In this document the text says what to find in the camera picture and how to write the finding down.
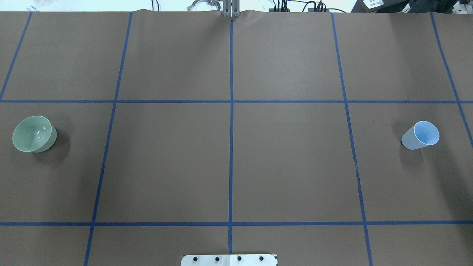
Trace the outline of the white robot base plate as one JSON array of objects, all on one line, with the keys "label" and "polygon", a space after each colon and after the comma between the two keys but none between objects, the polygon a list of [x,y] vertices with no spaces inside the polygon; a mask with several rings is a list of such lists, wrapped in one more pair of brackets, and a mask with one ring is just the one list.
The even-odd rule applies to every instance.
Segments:
[{"label": "white robot base plate", "polygon": [[185,255],[181,266],[277,266],[277,255],[272,254],[219,254]]}]

